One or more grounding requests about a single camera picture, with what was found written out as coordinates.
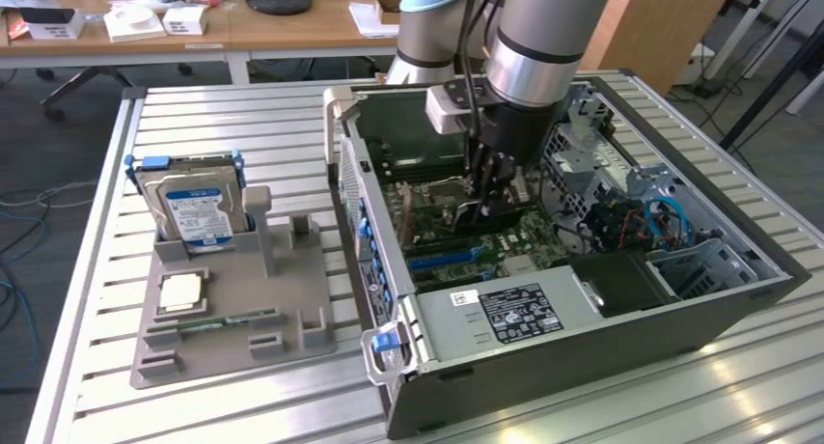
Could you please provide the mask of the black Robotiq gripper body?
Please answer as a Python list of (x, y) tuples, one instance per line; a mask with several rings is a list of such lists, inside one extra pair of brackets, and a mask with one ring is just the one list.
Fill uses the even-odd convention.
[(555, 125), (555, 105), (528, 108), (508, 102), (484, 106), (477, 112), (480, 161), (501, 153), (516, 163), (536, 163), (549, 130)]

